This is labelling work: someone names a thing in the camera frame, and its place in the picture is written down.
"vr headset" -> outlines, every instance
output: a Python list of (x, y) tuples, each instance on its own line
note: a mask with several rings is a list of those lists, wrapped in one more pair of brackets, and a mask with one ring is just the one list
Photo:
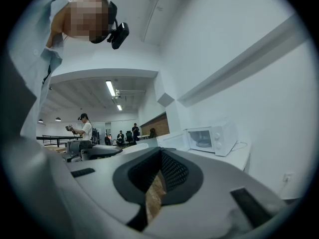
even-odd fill
[(114, 3), (109, 2), (109, 23), (113, 25), (115, 22), (116, 29), (108, 30), (104, 36), (98, 36), (92, 43), (100, 43), (104, 41), (109, 35), (110, 37), (107, 39), (107, 42), (112, 44), (113, 49), (118, 49), (121, 44), (124, 42), (126, 37), (130, 34), (129, 26), (123, 22), (118, 26), (118, 22), (116, 20), (117, 7)]

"ceiling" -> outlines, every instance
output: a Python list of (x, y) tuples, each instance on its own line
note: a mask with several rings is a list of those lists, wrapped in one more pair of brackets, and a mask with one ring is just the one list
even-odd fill
[(112, 81), (114, 90), (146, 90), (150, 82), (149, 78), (108, 77), (52, 84), (41, 112), (49, 114), (58, 109), (87, 107), (117, 110), (116, 104), (121, 105), (124, 111), (138, 109), (144, 95), (121, 95), (114, 102), (106, 80)]
[(111, 1), (118, 7), (118, 23), (126, 22), (130, 35), (138, 36), (145, 43), (159, 45), (177, 9), (186, 0)]

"fluorescent light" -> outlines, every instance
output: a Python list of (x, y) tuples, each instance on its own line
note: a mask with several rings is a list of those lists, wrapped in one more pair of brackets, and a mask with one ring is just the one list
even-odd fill
[(113, 89), (113, 85), (112, 85), (112, 82), (111, 81), (106, 81), (106, 85), (108, 86), (109, 88), (109, 91), (111, 93), (111, 96), (112, 97), (115, 97), (115, 92), (114, 92), (114, 89)]

